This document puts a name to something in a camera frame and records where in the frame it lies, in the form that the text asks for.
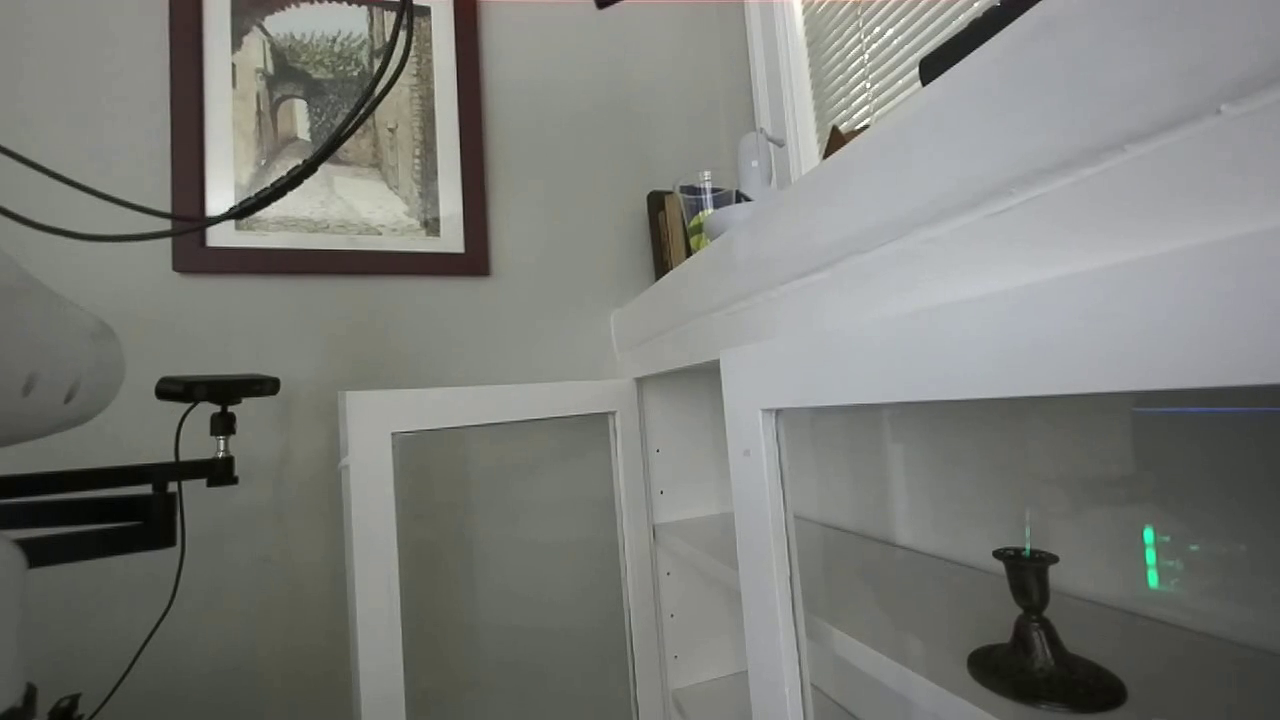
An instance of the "picture frame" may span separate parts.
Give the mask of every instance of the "picture frame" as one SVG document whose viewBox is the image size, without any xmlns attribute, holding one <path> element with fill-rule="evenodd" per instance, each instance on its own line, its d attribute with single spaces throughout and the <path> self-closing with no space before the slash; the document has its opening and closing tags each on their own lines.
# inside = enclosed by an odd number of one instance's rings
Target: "picture frame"
<svg viewBox="0 0 1280 720">
<path fill-rule="evenodd" d="M 411 0 L 416 57 L 297 190 L 178 230 L 187 276 L 489 276 L 478 0 Z M 171 209 L 212 216 L 319 147 L 388 45 L 395 0 L 171 0 Z"/>
</svg>

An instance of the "camera mount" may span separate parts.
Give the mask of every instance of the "camera mount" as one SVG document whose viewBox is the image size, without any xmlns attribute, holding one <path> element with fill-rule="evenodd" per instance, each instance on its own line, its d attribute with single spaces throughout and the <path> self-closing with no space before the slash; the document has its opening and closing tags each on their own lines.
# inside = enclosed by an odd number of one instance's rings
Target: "camera mount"
<svg viewBox="0 0 1280 720">
<path fill-rule="evenodd" d="M 106 555 L 156 550 L 178 542 L 178 483 L 206 479 L 209 489 L 240 483 L 231 434 L 237 402 L 251 395 L 278 395 L 278 377 L 161 377 L 156 400 L 170 402 L 215 402 L 209 434 L 212 461 L 170 463 L 107 463 L 107 469 L 62 469 L 0 475 L 0 530 L 22 534 L 27 566 L 80 562 Z"/>
</svg>

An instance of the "glass cabinet door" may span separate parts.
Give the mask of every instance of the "glass cabinet door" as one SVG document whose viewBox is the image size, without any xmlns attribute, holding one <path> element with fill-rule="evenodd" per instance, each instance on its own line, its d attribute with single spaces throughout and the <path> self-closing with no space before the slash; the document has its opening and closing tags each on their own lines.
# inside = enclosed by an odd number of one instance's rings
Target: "glass cabinet door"
<svg viewBox="0 0 1280 720">
<path fill-rule="evenodd" d="M 633 720 L 608 417 L 395 441 L 411 720 Z"/>
<path fill-rule="evenodd" d="M 355 391 L 344 442 L 363 720 L 660 720 L 629 386 Z"/>
<path fill-rule="evenodd" d="M 1267 720 L 1280 386 L 778 410 L 808 715 Z"/>
</svg>

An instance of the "green light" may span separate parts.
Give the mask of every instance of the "green light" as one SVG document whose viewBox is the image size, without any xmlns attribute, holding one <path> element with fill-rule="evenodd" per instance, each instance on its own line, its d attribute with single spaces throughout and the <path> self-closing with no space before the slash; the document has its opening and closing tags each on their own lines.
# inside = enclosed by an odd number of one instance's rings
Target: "green light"
<svg viewBox="0 0 1280 720">
<path fill-rule="evenodd" d="M 1145 575 L 1148 575 L 1148 593 L 1159 593 L 1159 589 L 1166 589 L 1166 575 L 1159 575 L 1159 530 L 1156 530 L 1156 522 L 1145 522 Z"/>
</svg>

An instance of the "wall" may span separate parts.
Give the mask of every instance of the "wall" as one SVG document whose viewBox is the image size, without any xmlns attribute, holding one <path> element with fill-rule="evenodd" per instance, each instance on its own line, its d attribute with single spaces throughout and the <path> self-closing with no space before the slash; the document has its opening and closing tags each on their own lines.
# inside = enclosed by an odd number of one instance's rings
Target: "wall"
<svg viewBox="0 0 1280 720">
<path fill-rule="evenodd" d="M 4 0 L 0 139 L 165 203 L 165 0 Z M 120 692 L 127 720 L 349 720 L 354 650 L 338 493 L 338 395 L 395 384 L 608 377 L 606 316 L 649 282 L 646 190 L 729 173 L 748 128 L 733 0 L 482 0 L 491 281 L 187 281 L 170 247 L 84 247 L 0 222 L 0 251 L 124 340 L 120 400 L 80 430 L 4 446 L 0 473 L 170 452 L 161 372 L 262 368 L 286 395 L 244 410 L 244 483 L 191 489 L 171 625 Z M 124 229 L 0 164 L 4 203 Z M 44 571 L 32 674 L 97 700 L 156 614 L 171 550 Z"/>
</svg>

